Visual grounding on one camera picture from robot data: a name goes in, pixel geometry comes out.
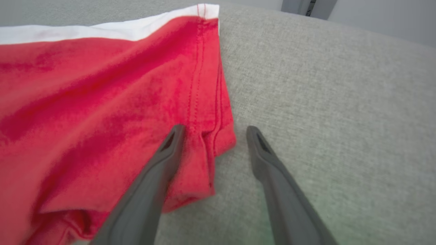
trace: white trim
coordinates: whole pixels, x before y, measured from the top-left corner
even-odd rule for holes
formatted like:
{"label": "white trim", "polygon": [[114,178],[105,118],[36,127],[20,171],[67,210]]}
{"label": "white trim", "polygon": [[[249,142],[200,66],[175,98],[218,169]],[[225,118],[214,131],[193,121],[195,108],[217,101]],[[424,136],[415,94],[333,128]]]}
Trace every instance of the white trim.
{"label": "white trim", "polygon": [[50,27],[40,25],[0,27],[0,44],[51,42],[86,37],[137,41],[150,36],[174,18],[200,16],[209,20],[218,18],[218,13],[219,5],[198,4],[139,20],[103,23],[90,27]]}

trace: gray tablecloth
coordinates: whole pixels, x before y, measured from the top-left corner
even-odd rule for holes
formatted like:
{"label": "gray tablecloth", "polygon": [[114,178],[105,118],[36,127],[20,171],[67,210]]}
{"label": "gray tablecloth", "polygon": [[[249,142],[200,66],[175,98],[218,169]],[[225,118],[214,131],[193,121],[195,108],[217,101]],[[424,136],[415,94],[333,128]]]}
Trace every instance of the gray tablecloth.
{"label": "gray tablecloth", "polygon": [[[1,25],[92,25],[194,1],[15,0]],[[281,12],[222,4],[238,144],[217,195],[163,215],[156,244],[273,244],[245,129],[258,126],[340,244],[436,242],[436,50]]]}

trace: gray fabric surface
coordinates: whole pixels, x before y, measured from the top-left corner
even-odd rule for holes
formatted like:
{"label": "gray fabric surface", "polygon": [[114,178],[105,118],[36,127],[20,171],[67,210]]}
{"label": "gray fabric surface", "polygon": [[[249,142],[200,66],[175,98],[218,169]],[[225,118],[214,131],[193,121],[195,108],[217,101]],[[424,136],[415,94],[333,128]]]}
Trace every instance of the gray fabric surface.
{"label": "gray fabric surface", "polygon": [[[16,0],[0,5],[0,24],[91,25],[192,3]],[[248,125],[340,244],[434,244],[436,50],[228,4],[220,24],[238,144],[217,158],[217,195],[163,215],[156,244],[273,244]]]}

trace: red and white cloth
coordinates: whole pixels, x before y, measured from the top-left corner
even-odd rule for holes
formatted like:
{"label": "red and white cloth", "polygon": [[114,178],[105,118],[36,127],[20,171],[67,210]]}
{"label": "red and white cloth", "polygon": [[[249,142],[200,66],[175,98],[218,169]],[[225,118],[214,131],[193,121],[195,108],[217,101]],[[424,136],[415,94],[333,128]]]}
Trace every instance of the red and white cloth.
{"label": "red and white cloth", "polygon": [[179,123],[163,211],[214,194],[215,156],[235,144],[218,10],[0,27],[0,244],[92,239]]}

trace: red cloth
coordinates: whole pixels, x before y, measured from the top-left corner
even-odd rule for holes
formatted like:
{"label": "red cloth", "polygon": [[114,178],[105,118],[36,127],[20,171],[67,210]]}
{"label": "red cloth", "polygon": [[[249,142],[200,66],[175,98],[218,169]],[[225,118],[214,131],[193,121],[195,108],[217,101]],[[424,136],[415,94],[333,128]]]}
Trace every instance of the red cloth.
{"label": "red cloth", "polygon": [[0,45],[0,244],[91,239],[175,124],[187,131],[163,211],[215,193],[235,135],[206,10],[137,41]]}

